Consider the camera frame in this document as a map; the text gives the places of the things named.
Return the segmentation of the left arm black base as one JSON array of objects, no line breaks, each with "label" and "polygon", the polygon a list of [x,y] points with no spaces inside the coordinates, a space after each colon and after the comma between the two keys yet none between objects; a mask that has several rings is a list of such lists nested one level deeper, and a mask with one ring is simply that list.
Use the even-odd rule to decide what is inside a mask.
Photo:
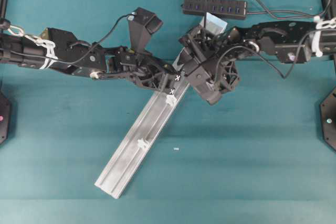
[{"label": "left arm black base", "polygon": [[9,123],[10,123],[10,116],[11,116],[11,110],[12,110],[12,104],[9,101],[7,97],[4,96],[4,94],[1,92],[1,121],[0,121],[0,131],[1,131],[1,144],[4,143],[4,141],[8,137],[8,129],[9,129]]}]

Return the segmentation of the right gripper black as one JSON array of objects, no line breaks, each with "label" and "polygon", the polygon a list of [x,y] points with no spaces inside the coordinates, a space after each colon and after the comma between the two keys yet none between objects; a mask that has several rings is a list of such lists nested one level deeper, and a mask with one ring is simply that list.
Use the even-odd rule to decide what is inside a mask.
[{"label": "right gripper black", "polygon": [[180,72],[189,76],[194,71],[207,77],[205,68],[212,72],[214,81],[222,81],[231,91],[239,82],[235,61],[240,33],[236,27],[213,34],[202,26],[195,26],[183,35],[179,42],[184,46],[178,60]]}]

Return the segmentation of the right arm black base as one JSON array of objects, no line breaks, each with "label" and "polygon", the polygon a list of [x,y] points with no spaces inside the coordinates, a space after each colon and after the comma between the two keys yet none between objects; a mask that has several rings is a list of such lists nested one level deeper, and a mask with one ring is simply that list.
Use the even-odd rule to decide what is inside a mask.
[{"label": "right arm black base", "polygon": [[320,103],[320,118],[323,139],[335,151],[335,88]]}]

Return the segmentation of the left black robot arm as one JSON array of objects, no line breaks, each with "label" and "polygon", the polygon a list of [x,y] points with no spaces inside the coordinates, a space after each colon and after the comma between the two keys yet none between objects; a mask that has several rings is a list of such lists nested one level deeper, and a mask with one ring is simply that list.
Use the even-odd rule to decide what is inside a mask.
[{"label": "left black robot arm", "polygon": [[46,28],[40,36],[1,18],[1,63],[51,69],[93,80],[125,79],[142,89],[173,95],[181,73],[148,51],[125,46],[104,48],[79,40],[69,31]]}]

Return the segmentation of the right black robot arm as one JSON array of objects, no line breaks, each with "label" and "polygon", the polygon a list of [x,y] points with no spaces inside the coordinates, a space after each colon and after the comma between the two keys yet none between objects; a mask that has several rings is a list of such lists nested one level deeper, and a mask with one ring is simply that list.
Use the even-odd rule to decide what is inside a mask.
[{"label": "right black robot arm", "polygon": [[335,18],[314,22],[285,20],[249,28],[234,26],[211,34],[196,26],[180,38],[184,49],[178,60],[190,85],[205,100],[232,91],[239,82],[236,60],[262,52],[281,63],[306,63],[312,56],[335,53]]}]

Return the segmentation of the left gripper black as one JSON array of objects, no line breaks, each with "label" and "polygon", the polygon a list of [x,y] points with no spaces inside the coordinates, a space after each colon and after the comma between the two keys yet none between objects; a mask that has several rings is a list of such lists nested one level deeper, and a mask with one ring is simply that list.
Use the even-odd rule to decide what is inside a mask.
[{"label": "left gripper black", "polygon": [[125,79],[140,88],[174,94],[175,79],[181,76],[181,70],[171,63],[148,51],[134,52],[124,46],[106,48],[104,54],[110,57],[104,73],[106,80]]}]

